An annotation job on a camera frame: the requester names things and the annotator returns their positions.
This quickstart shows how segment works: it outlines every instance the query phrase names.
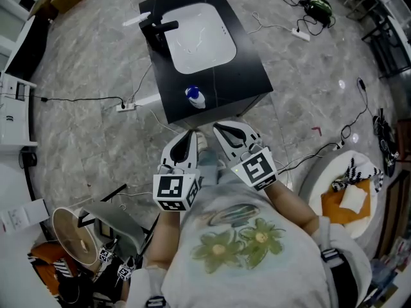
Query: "white towel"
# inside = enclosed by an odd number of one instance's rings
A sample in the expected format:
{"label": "white towel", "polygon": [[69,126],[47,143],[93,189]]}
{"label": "white towel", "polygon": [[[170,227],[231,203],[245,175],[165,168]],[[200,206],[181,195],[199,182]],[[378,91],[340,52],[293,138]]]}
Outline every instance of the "white towel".
{"label": "white towel", "polygon": [[350,209],[355,213],[360,213],[367,193],[357,186],[348,185],[345,189],[340,208]]}

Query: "white sink basin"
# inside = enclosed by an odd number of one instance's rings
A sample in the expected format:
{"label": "white sink basin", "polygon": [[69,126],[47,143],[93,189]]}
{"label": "white sink basin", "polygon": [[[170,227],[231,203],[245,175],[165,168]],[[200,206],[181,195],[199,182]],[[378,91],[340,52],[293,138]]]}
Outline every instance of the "white sink basin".
{"label": "white sink basin", "polygon": [[162,23],[171,21],[178,21],[179,28],[165,35],[178,72],[196,73],[228,63],[236,56],[236,45],[211,4],[191,4],[162,16]]}

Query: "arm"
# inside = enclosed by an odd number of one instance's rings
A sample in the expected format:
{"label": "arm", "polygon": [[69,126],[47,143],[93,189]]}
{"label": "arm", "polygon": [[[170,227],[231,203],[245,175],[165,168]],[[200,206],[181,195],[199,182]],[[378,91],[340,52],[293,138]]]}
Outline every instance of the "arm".
{"label": "arm", "polygon": [[281,215],[302,228],[308,235],[312,235],[319,228],[319,217],[282,182],[276,181],[266,187],[265,193]]}
{"label": "arm", "polygon": [[162,211],[148,248],[147,266],[158,265],[168,270],[179,247],[179,239],[180,213]]}

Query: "fan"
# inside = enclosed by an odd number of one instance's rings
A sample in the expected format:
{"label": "fan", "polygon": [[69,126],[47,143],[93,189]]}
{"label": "fan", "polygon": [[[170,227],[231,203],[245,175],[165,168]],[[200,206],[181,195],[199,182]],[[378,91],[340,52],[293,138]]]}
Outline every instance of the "fan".
{"label": "fan", "polygon": [[77,227],[75,211],[60,207],[53,213],[53,228],[64,250],[78,262],[90,266],[97,260],[96,240],[87,227]]}

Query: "black table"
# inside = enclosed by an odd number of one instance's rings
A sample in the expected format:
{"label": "black table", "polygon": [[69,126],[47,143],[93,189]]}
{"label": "black table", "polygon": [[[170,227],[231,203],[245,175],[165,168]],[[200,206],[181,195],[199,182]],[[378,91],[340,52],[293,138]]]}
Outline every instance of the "black table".
{"label": "black table", "polygon": [[[227,0],[146,0],[139,7],[141,13],[151,12],[156,19],[170,10],[195,3],[208,3],[217,9],[237,53],[226,64],[182,74],[175,69],[168,48],[158,52],[148,47],[167,121],[183,128],[240,116],[273,91],[252,42]],[[190,85],[196,85],[205,96],[205,109],[193,107],[186,98],[184,91]]]}

